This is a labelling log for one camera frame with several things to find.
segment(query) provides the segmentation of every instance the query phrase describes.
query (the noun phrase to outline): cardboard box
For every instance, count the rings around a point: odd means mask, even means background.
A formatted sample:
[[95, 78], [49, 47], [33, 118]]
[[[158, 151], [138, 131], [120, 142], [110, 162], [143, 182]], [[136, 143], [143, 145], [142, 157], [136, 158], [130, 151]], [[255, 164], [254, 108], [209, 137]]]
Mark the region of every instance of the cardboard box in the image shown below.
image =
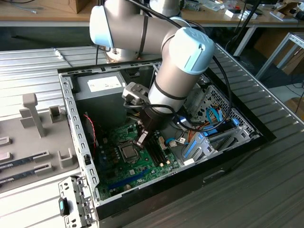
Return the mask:
[[[288, 101], [285, 102], [285, 105], [293, 112], [296, 111], [296, 108], [298, 106], [299, 97], [291, 98]], [[304, 97], [302, 98], [300, 102], [300, 106], [298, 108], [298, 111], [296, 112], [296, 115], [301, 119], [304, 120]]]
[[79, 13], [91, 0], [40, 0], [42, 6], [47, 6], [69, 13]]

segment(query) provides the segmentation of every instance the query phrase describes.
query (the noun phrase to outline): ribbed metal surface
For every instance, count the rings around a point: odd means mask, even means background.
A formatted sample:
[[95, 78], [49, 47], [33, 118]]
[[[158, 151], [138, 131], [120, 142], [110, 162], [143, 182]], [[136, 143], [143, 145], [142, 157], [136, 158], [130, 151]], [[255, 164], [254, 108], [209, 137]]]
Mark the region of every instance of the ribbed metal surface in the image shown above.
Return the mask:
[[[95, 64], [95, 47], [58, 48], [74, 67]], [[106, 62], [103, 53], [98, 64]], [[52, 49], [0, 52], [0, 120], [19, 116], [22, 94], [36, 93], [37, 109], [64, 106], [57, 69], [69, 68]]]
[[[95, 64], [94, 47], [59, 50], [73, 66]], [[277, 139], [228, 176], [128, 227], [303, 227], [303, 124], [222, 49], [216, 57], [234, 93]], [[98, 63], [105, 63], [103, 55]], [[37, 94], [38, 110], [63, 106], [56, 71], [62, 67], [68, 64], [51, 49], [0, 52], [0, 116], [19, 115], [25, 92]], [[222, 77], [215, 63], [210, 67]], [[69, 175], [1, 194], [0, 227], [64, 227], [56, 186]]]

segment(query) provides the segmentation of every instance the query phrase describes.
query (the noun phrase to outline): wooden desk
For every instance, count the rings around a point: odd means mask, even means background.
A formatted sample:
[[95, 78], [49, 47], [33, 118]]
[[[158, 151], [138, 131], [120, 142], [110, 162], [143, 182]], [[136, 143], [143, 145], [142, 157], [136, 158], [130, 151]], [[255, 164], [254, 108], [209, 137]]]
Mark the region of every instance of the wooden desk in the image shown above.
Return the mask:
[[[92, 7], [96, 4], [96, 0], [92, 0], [80, 13], [73, 14], [57, 9], [52, 9], [43, 6], [44, 9], [38, 10], [37, 14], [17, 9], [10, 3], [0, 1], [0, 27], [74, 27], [74, 26], [89, 26], [90, 14]], [[37, 7], [39, 0], [24, 4], [25, 7]], [[244, 7], [243, 2], [239, 2], [238, 6], [242, 9]], [[239, 19], [229, 18], [225, 15], [225, 10], [219, 10], [214, 12], [210, 9], [202, 7], [204, 10], [200, 12], [183, 10], [181, 15], [184, 19], [193, 20], [202, 26], [208, 27], [236, 27]], [[304, 22], [292, 23], [281, 22], [278, 19], [272, 17], [269, 12], [271, 10], [263, 10], [264, 14], [258, 16], [257, 19], [252, 19], [248, 24], [248, 31], [246, 32], [243, 40], [235, 51], [234, 55], [239, 56], [245, 48], [246, 44], [252, 37], [253, 33], [258, 27], [268, 28], [296, 28], [304, 27]]]

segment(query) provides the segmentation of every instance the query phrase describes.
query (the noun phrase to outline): motherboard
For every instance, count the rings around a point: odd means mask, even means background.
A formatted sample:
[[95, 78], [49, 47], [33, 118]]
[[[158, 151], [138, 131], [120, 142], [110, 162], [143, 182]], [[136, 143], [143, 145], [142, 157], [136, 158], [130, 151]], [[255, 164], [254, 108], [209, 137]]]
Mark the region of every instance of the motherboard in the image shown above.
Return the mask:
[[95, 156], [101, 200], [174, 172], [180, 165], [159, 131], [143, 149], [136, 147], [137, 124], [112, 129], [100, 139]]

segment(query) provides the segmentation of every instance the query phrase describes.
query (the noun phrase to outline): circuit board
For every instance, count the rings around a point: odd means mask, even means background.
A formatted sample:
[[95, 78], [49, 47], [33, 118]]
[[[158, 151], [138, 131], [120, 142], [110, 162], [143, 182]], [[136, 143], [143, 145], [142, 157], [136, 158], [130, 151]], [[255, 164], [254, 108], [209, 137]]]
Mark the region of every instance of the circuit board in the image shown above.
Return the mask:
[[[94, 163], [100, 181], [98, 189], [101, 200], [171, 173], [180, 167], [169, 149], [161, 150], [158, 140], [161, 137], [160, 132], [156, 132], [150, 139], [149, 145], [153, 143], [155, 146], [150, 146], [149, 151], [148, 147], [140, 149], [131, 146], [132, 140], [136, 137], [136, 124], [133, 123], [113, 129], [107, 134], [107, 138], [99, 140], [102, 147]], [[136, 159], [132, 161], [126, 159], [126, 153], [122, 148], [126, 144], [124, 148], [134, 148]], [[155, 158], [149, 153], [151, 149], [161, 153], [166, 162], [161, 165], [155, 163]]]

